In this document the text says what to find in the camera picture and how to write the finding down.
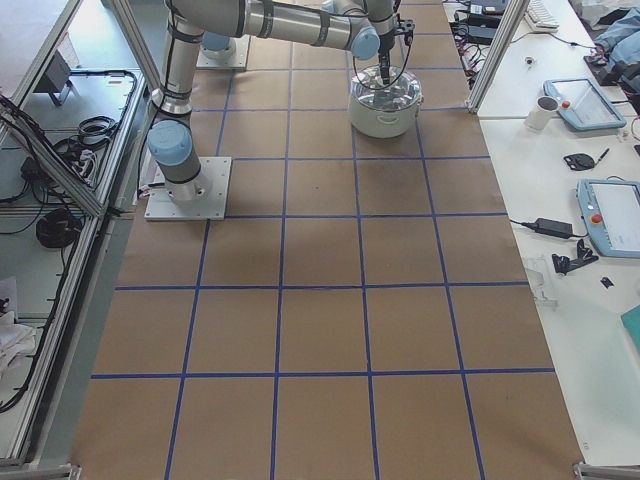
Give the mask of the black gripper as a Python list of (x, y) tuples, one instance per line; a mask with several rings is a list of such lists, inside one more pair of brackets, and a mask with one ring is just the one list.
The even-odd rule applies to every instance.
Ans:
[(402, 19), (399, 14), (384, 14), (381, 18), (374, 18), (374, 28), (380, 40), (379, 72), (383, 84), (391, 82), (390, 52), (394, 48), (395, 38), (402, 37), (404, 44), (410, 46), (413, 42), (415, 26), (413, 19)]

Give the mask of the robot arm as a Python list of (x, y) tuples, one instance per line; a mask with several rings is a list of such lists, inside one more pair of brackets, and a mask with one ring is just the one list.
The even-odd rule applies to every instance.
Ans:
[(160, 85), (152, 101), (157, 120), (147, 146), (164, 176), (171, 201), (204, 198), (212, 180), (204, 171), (190, 129), (191, 95), (200, 46), (208, 33), (253, 36), (344, 50), (357, 60), (377, 58), (384, 83), (391, 78), (395, 39), (410, 43), (414, 24), (397, 1), (325, 1), (307, 7), (279, 1), (169, 1), (167, 46)]

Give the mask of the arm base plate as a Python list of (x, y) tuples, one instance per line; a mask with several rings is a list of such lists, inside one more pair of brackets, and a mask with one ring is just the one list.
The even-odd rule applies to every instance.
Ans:
[(149, 221), (223, 220), (231, 176), (230, 157), (200, 157), (200, 173), (190, 182), (167, 182), (158, 165), (148, 169), (147, 204)]
[(197, 69), (245, 71), (250, 37), (228, 37), (205, 32), (196, 63)]

